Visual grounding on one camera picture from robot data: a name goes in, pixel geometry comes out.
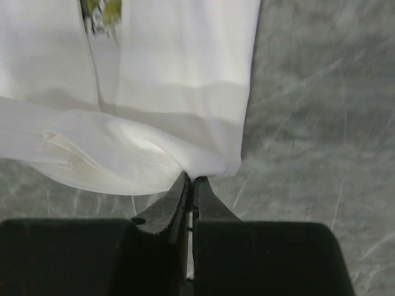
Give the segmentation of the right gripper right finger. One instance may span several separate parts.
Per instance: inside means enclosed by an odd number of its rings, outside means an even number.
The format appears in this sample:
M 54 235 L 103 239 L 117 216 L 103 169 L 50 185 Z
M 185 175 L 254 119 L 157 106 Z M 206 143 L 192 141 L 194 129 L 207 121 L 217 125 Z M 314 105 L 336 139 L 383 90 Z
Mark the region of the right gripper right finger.
M 217 197 L 208 177 L 193 183 L 192 229 L 230 229 L 243 222 Z

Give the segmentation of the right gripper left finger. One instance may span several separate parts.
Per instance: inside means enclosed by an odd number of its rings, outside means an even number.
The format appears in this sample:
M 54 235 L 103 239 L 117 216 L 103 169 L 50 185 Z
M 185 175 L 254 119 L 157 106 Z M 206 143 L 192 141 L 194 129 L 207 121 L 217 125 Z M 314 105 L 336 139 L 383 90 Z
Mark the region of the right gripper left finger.
M 184 171 L 160 199 L 130 221 L 145 234 L 174 244 L 186 234 L 191 210 L 191 180 Z

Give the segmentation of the white floral t shirt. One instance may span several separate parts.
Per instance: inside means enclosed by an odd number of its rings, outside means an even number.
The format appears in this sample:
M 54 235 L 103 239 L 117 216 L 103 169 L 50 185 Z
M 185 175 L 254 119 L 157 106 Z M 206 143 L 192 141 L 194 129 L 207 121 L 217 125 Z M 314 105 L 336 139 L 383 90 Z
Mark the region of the white floral t shirt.
M 259 1 L 2 1 L 1 157 L 146 195 L 241 165 Z

